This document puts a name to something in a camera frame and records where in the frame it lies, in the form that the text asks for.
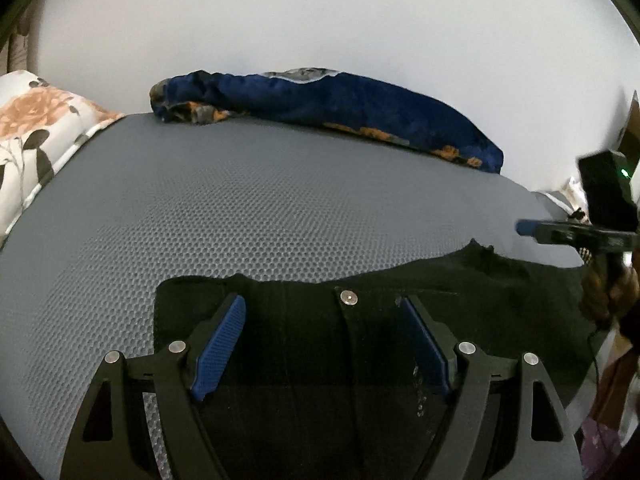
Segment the person's right hand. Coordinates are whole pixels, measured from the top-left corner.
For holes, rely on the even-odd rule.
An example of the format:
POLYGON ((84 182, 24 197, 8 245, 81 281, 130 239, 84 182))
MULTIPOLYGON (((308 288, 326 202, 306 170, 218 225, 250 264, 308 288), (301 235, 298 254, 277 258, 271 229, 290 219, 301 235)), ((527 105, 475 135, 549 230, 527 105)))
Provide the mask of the person's right hand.
POLYGON ((582 280, 582 315, 599 330, 617 322, 620 333, 629 340, 639 338, 639 253, 634 252, 631 266, 615 285, 608 286, 595 266, 582 280))

